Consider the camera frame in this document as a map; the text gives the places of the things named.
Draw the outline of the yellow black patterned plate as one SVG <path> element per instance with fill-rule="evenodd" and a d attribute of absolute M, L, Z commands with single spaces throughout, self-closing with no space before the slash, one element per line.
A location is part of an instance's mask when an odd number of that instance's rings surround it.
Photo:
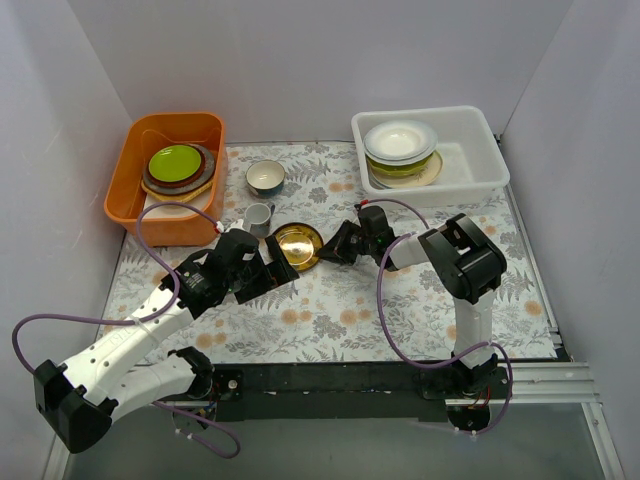
<path fill-rule="evenodd" d="M 273 236 L 298 273 L 310 270 L 319 262 L 316 253 L 324 246 L 324 241 L 312 226 L 301 222 L 288 223 L 279 227 Z"/>

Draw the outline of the cream green glazed plate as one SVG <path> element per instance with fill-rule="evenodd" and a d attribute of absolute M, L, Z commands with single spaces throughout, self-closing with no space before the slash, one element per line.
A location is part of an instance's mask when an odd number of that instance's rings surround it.
<path fill-rule="evenodd" d="M 378 168 L 372 160 L 368 161 L 369 174 L 373 183 L 381 188 L 408 189 L 425 187 L 432 184 L 443 169 L 443 160 L 438 152 L 434 152 L 423 162 L 408 165 L 408 173 L 391 172 L 387 166 Z"/>

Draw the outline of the lime green dotted plate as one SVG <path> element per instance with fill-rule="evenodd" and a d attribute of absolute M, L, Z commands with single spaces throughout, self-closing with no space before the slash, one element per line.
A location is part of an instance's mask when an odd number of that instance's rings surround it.
<path fill-rule="evenodd" d="M 406 165 L 388 165 L 367 157 L 366 161 L 370 169 L 376 174 L 386 175 L 390 177 L 402 178 L 415 175 L 422 171 L 431 160 L 431 157 L 425 157 L 417 162 Z"/>

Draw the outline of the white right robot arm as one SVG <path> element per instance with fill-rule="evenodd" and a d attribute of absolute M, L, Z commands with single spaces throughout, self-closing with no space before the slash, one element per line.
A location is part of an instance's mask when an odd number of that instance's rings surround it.
<path fill-rule="evenodd" d="M 391 349 L 418 369 L 419 384 L 430 394 L 475 397 L 488 392 L 497 379 L 497 346 L 492 341 L 492 309 L 507 262 L 498 247 L 466 215 L 438 228 L 398 236 L 378 206 L 358 207 L 358 221 L 345 221 L 316 256 L 339 265 L 353 265 L 369 256 L 379 267 L 376 301 L 380 324 Z M 407 357 L 393 340 L 382 301 L 386 271 L 429 263 L 453 297 L 456 341 L 451 358 L 422 364 Z"/>

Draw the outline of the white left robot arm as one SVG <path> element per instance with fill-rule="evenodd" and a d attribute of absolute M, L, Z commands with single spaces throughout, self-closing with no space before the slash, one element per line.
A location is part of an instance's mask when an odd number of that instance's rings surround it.
<path fill-rule="evenodd" d="M 268 237 L 266 245 L 269 262 L 256 237 L 230 229 L 214 248 L 189 255 L 165 276 L 123 325 L 61 364 L 47 360 L 35 369 L 37 410 L 70 452 L 89 449 L 116 420 L 154 401 L 211 393 L 214 366 L 194 347 L 151 366 L 138 363 L 227 295 L 243 304 L 298 279 L 277 240 Z"/>

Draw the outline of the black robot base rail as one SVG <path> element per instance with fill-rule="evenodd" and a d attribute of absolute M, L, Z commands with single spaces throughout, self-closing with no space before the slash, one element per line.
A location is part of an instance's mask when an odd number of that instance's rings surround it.
<path fill-rule="evenodd" d="M 275 419 L 391 419 L 446 422 L 448 401 L 484 412 L 508 392 L 506 369 L 485 379 L 446 367 L 404 362 L 222 364 L 201 398 L 173 394 L 178 406 L 204 408 L 220 422 Z"/>

